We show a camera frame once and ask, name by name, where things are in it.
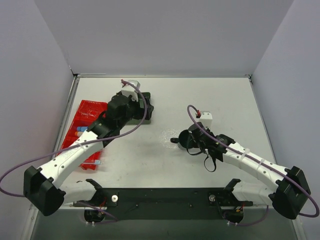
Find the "dark green mug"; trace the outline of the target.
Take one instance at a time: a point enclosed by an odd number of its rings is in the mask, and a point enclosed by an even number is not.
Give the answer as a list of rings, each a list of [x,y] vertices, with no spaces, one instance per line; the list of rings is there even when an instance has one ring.
[[[193,141],[187,129],[181,131],[178,137],[170,138],[170,143],[176,144],[181,150],[193,148]]]

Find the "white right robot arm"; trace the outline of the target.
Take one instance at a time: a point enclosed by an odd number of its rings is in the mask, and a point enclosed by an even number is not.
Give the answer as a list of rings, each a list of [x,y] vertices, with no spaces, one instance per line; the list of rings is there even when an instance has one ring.
[[[198,122],[183,130],[177,142],[187,151],[199,149],[199,154],[206,154],[212,161],[235,166],[259,180],[259,184],[242,180],[229,183],[231,193],[239,202],[271,205],[291,220],[301,214],[311,190],[300,168],[287,168],[265,160],[227,135],[215,135],[209,129],[201,131],[201,125]]]

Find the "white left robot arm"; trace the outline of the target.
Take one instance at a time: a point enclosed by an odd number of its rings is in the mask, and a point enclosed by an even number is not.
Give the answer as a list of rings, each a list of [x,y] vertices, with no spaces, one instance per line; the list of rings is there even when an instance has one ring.
[[[90,156],[121,137],[120,131],[129,122],[137,120],[140,126],[150,120],[153,110],[149,92],[118,92],[70,146],[40,167],[30,166],[25,170],[23,195],[44,216],[52,215],[63,204],[70,202],[87,201],[92,206],[100,204],[103,194],[94,180],[86,180],[79,190],[74,191],[67,190],[64,181]]]

